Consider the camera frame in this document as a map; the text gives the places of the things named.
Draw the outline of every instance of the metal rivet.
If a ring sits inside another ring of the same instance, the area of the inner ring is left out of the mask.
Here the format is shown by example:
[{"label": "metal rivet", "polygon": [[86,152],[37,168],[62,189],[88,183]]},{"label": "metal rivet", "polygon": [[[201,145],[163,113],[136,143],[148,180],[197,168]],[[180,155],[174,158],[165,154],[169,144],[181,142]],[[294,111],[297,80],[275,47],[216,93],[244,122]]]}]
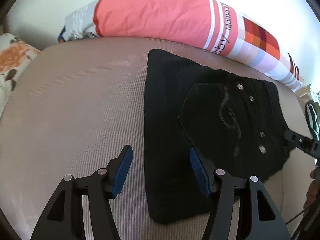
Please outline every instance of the metal rivet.
[{"label": "metal rivet", "polygon": [[69,180],[71,180],[71,179],[72,179],[72,176],[71,176],[71,175],[66,175],[66,176],[64,176],[64,178],[63,178],[64,181],[69,181]]},{"label": "metal rivet", "polygon": [[257,182],[259,179],[256,176],[251,176],[250,180],[253,181],[253,182]]},{"label": "metal rivet", "polygon": [[223,169],[217,169],[216,170],[216,173],[218,174],[218,175],[224,175],[224,170]]},{"label": "metal rivet", "polygon": [[266,149],[263,145],[260,145],[259,149],[260,149],[261,153],[263,153],[263,154],[266,153]]},{"label": "metal rivet", "polygon": [[107,173],[107,170],[105,168],[98,170],[98,174],[100,174],[100,175],[104,175],[106,173]]}]

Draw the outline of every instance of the white wall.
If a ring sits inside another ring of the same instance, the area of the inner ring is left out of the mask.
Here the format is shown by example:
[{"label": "white wall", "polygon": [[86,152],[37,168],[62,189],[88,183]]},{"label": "white wall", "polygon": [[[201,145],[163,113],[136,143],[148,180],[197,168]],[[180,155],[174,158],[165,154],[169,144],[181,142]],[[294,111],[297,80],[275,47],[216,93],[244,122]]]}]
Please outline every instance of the white wall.
[{"label": "white wall", "polygon": [[[17,0],[5,29],[39,49],[56,44],[64,17],[92,0]],[[274,35],[291,54],[305,83],[320,90],[320,23],[305,0],[219,0]]]}]

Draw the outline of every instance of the white stripe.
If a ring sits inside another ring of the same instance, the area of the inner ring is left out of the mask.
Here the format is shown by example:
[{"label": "white stripe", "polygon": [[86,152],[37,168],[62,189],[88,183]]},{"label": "white stripe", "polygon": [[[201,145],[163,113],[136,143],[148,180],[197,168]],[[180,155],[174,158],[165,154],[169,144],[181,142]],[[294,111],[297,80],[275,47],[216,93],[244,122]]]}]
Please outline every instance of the white stripe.
[{"label": "white stripe", "polygon": [[[222,40],[227,40],[228,39],[228,37],[229,37],[229,34],[230,34],[230,30],[229,29],[226,29],[226,33],[224,34],[224,37],[222,38],[222,34],[221,34],[221,38],[219,39],[219,41],[222,41]],[[227,43],[227,41],[222,41],[220,44],[223,44],[223,45],[225,45]]]},{"label": "white stripe", "polygon": [[293,58],[292,59],[292,64],[293,64],[293,73],[292,73],[292,76],[294,77],[294,75],[296,74],[296,66],[294,65],[294,62],[293,62]]},{"label": "white stripe", "polygon": [[205,45],[203,46],[204,49],[207,49],[207,47],[209,46],[209,43],[210,43],[212,35],[213,35],[214,25],[215,25],[213,1],[209,0],[209,4],[210,4],[210,13],[211,13],[211,27],[210,27],[207,41],[206,41]]},{"label": "white stripe", "polygon": [[244,43],[244,40],[239,38],[239,30],[240,29],[245,30],[243,15],[239,14],[239,13],[236,13],[236,20],[237,20],[237,23],[238,23],[238,36],[237,36],[236,43],[234,44],[232,50],[226,56],[226,57],[231,58],[231,59],[234,59],[236,56],[238,56],[238,54],[239,54],[239,52],[240,52],[240,50],[242,48],[242,45]]},{"label": "white stripe", "polygon": [[76,13],[72,14],[72,33],[74,34],[74,30],[76,29]]},{"label": "white stripe", "polygon": [[316,123],[316,131],[317,131],[317,133],[319,134],[319,126],[318,126],[318,123],[317,123],[317,114],[316,114],[316,111],[315,111],[315,109],[313,108],[313,105],[310,105],[311,106],[311,109],[312,109],[312,111],[313,111],[313,113],[314,113],[314,115],[315,115],[315,123]]},{"label": "white stripe", "polygon": [[268,77],[276,77],[275,80],[284,79],[289,73],[291,74],[290,70],[287,69],[287,67],[281,61],[278,62],[274,69],[264,72],[264,74]]},{"label": "white stripe", "polygon": [[244,40],[237,38],[236,43],[234,44],[232,50],[230,51],[229,55],[227,55],[226,57],[234,59],[236,56],[238,56],[243,43],[244,43]]},{"label": "white stripe", "polygon": [[88,6],[85,6],[84,9],[81,10],[81,16],[79,17],[79,32],[81,33],[81,38],[83,38],[84,26],[83,26],[83,18],[84,12],[87,10]]},{"label": "white stripe", "polygon": [[308,112],[308,119],[309,119],[309,123],[310,123],[310,128],[315,132],[316,136],[317,136],[317,140],[319,140],[319,134],[315,131],[315,129],[313,129],[313,120],[311,118],[311,112],[309,107],[307,107],[307,112]]},{"label": "white stripe", "polygon": [[75,37],[78,37],[79,36],[79,32],[78,32],[78,28],[79,28],[79,12],[78,11],[76,11],[75,12],[75,16],[76,16],[76,18],[75,18]]},{"label": "white stripe", "polygon": [[296,90],[303,87],[303,83],[301,83],[299,80],[296,79],[296,81],[289,86],[289,88],[292,90],[293,93],[296,92]]},{"label": "white stripe", "polygon": [[294,65],[295,70],[296,70],[296,73],[297,73],[296,79],[298,79],[298,78],[299,78],[299,76],[298,76],[298,67],[297,67],[296,64],[294,63],[293,59],[292,59],[292,62],[293,62],[293,65]]},{"label": "white stripe", "polygon": [[289,80],[287,80],[286,82],[284,82],[284,84],[286,85],[286,86],[291,86],[291,85],[293,85],[295,82],[296,82],[296,78],[294,77],[294,76],[291,76],[291,78],[289,79]]},{"label": "white stripe", "polygon": [[82,35],[82,31],[81,31],[81,22],[82,22],[82,19],[81,19],[81,12],[82,10],[79,10],[77,15],[78,15],[78,26],[77,26],[77,38],[83,38],[83,35]]},{"label": "white stripe", "polygon": [[219,34],[217,36],[217,40],[216,40],[212,50],[210,50],[211,52],[213,52],[216,49],[219,42],[221,41],[221,36],[222,36],[223,29],[224,29],[224,19],[223,19],[222,6],[221,6],[221,3],[219,3],[219,2],[217,2],[217,4],[218,4],[218,8],[219,8],[219,16],[220,16],[220,31],[219,31]]}]

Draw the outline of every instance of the coral fabric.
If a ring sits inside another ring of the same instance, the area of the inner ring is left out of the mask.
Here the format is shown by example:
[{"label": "coral fabric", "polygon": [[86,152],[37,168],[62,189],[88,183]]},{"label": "coral fabric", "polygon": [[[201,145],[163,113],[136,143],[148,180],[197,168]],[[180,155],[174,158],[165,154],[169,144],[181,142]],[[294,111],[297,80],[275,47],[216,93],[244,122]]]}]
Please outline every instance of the coral fabric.
[{"label": "coral fabric", "polygon": [[209,0],[100,0],[95,11],[100,36],[170,37],[202,48],[211,27]]}]

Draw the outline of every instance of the orange flower print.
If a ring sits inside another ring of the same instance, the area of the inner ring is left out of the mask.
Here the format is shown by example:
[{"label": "orange flower print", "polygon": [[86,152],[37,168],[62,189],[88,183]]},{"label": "orange flower print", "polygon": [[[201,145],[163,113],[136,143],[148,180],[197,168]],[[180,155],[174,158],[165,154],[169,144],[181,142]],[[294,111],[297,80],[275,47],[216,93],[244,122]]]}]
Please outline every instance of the orange flower print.
[{"label": "orange flower print", "polygon": [[0,73],[20,66],[29,50],[29,46],[23,41],[11,43],[6,50],[0,52]]}]

